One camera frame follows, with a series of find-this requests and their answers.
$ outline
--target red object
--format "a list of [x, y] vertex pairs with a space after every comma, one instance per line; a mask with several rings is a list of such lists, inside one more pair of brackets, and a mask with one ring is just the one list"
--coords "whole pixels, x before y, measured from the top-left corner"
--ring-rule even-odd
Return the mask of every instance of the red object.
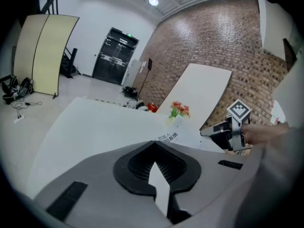
[[179, 106], [181, 106], [181, 103], [178, 101], [174, 101], [172, 102], [172, 106], [178, 108]]
[[152, 111], [152, 112], [154, 112], [154, 113], [155, 113], [155, 112], [157, 111], [157, 109], [158, 109], [158, 108], [156, 107], [156, 105], [154, 105], [153, 103], [148, 103], [147, 106], [148, 106], [148, 110], [149, 110], [149, 111]]

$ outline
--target black door frame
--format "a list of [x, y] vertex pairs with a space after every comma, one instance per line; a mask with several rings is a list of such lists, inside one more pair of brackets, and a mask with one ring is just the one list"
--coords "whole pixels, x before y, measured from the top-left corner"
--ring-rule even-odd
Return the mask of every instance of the black door frame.
[[[113, 39], [113, 40], [115, 40], [115, 41], [118, 41], [119, 43], [122, 43], [122, 44], [124, 44], [125, 46], [128, 46], [128, 47], [130, 47], [130, 48], [133, 48], [133, 53], [134, 53], [134, 51], [135, 51], [135, 49], [136, 49], [136, 47], [137, 47], [137, 45], [138, 45], [139, 40], [136, 39], [135, 37], [132, 37], [132, 38], [135, 39], [135, 40], [137, 41], [137, 42], [136, 42], [136, 45], [135, 45], [134, 47], [131, 47], [131, 46], [129, 46], [127, 43], [125, 43], [125, 42], [123, 42], [123, 41], [120, 41], [120, 40], [117, 40], [116, 38], [113, 38], [113, 37], [109, 36], [109, 34], [111, 33], [112, 30], [116, 30], [117, 32], [122, 33], [122, 34], [124, 35], [124, 33], [123, 33], [121, 30], [118, 30], [118, 29], [116, 29], [116, 28], [114, 28], [114, 27], [111, 27], [111, 28], [110, 28], [108, 34], [106, 35], [106, 37], [105, 37], [105, 39], [104, 39], [104, 42], [103, 42], [102, 46], [100, 47], [100, 50], [99, 50], [99, 52], [98, 52], [98, 55], [97, 55], [97, 58], [96, 58], [96, 61], [95, 61], [95, 65], [94, 65], [94, 69], [93, 69], [93, 72], [92, 72], [92, 78], [95, 78], [95, 77], [94, 77], [94, 74], [95, 74], [95, 70], [96, 70], [96, 65], [97, 65], [98, 59], [99, 59], [99, 57], [100, 57], [100, 54], [101, 54], [101, 52], [102, 52], [102, 50], [103, 50], [103, 48], [104, 48], [105, 42], [106, 42], [106, 40], [107, 40], [108, 38]], [[125, 73], [127, 72], [128, 66], [129, 66], [129, 64], [130, 64], [130, 60], [131, 60], [131, 58], [132, 58], [132, 56], [133, 56], [133, 53], [131, 54], [129, 61], [126, 63], [127, 66], [126, 66], [126, 69], [125, 69], [125, 71], [124, 71], [123, 79], [124, 79]]]

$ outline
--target beige room divider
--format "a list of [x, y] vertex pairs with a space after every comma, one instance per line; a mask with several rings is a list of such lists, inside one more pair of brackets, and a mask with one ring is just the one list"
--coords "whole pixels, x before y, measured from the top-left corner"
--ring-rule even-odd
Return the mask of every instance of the beige room divider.
[[30, 15], [22, 27], [15, 54], [14, 75], [19, 83], [26, 77], [32, 78], [34, 56], [39, 36], [48, 14]]
[[78, 17], [49, 15], [39, 38], [33, 66], [35, 92], [58, 95], [59, 70]]

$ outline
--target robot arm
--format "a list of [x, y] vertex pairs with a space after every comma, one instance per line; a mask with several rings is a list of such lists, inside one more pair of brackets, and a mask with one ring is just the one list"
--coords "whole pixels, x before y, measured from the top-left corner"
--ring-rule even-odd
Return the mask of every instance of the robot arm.
[[227, 108], [228, 116], [224, 122], [200, 131], [201, 136], [210, 137], [223, 150], [239, 151], [249, 149], [245, 145], [245, 137], [241, 133], [242, 123], [250, 123], [250, 109], [240, 100], [236, 100]]

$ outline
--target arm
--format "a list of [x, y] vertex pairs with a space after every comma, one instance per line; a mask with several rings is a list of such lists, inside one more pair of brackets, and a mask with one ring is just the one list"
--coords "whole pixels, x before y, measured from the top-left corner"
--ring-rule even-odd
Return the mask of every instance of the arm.
[[264, 143], [277, 135], [286, 133], [289, 129], [288, 123], [282, 123], [274, 126], [244, 124], [241, 132], [245, 137], [246, 143], [255, 145]]

